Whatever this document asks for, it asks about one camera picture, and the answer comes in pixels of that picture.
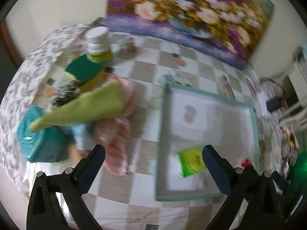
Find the table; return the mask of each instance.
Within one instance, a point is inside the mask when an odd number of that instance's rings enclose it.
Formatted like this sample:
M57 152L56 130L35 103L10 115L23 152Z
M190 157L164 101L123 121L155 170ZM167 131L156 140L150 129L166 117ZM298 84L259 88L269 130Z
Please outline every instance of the table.
M64 68L56 60L65 47L87 26L72 25L54 30L24 61L13 78L0 107L0 164L5 168L15 186L29 196L35 175L42 170L47 175L61 173L70 162L55 164L30 164L21 157L14 135L27 108L37 100L38 89L53 65ZM184 202L154 201L154 160L160 126L162 88L159 79L174 69L181 78L194 86L213 93L224 94L219 78L225 75L237 100L252 104L260 115L259 103L251 94L248 80L254 83L254 71L240 72L217 59L191 48L169 41L112 32L112 50L127 35L134 38L138 54L133 58L115 58L115 74L131 79L137 85L136 111L132 116L131 141L128 149L128 175L119 177L102 168L88 194L83 199L96 220L104 229L145 229L147 224L159 225L159 229L204 229L221 207L225 197ZM177 65L173 54L186 62ZM58 195L67 219L69 210Z

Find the black and white fuzzy object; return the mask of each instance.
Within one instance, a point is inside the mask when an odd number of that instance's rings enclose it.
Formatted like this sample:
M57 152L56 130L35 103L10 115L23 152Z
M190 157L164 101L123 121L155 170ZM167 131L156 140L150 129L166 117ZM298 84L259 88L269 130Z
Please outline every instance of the black and white fuzzy object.
M78 97L81 94L79 89L79 86L81 85L82 82L79 80L65 81L61 87L56 89L51 100L51 109L55 110L57 107L60 107Z

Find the pink cloth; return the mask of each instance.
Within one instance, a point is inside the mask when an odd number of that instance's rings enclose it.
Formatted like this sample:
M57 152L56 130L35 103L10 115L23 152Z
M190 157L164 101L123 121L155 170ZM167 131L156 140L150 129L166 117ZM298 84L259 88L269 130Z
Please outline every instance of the pink cloth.
M106 150L104 165L115 174L126 175L128 158L126 147L130 139L130 121L128 118L135 109L135 84L127 79L110 74L107 82L116 81L122 85L125 108L118 118L105 118L96 121L95 143Z

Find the black cable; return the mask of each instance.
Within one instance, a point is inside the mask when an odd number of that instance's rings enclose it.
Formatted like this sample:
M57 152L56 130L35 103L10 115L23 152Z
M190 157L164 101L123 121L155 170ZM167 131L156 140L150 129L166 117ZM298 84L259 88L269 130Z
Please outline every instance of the black cable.
M263 83L264 81L271 81L272 83L274 83L275 85L279 86L282 89L284 95L286 94L285 89L279 83L277 83L275 80L270 79L270 78L260 78L259 79L260 83Z

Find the metal screw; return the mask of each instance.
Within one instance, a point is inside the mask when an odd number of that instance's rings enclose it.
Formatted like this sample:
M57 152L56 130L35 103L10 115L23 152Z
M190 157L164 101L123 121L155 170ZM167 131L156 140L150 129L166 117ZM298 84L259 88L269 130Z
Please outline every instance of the metal screw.
M235 168L234 171L238 174L242 174L243 173L243 169L241 168Z
M265 177L271 177L271 174L270 174L269 172L265 171L265 172L264 172L264 176L265 176Z
M43 174L44 174L43 171L38 171L37 174L36 174L36 176L37 176L37 177L41 177Z
M65 169L65 174L71 174L73 172L73 168Z

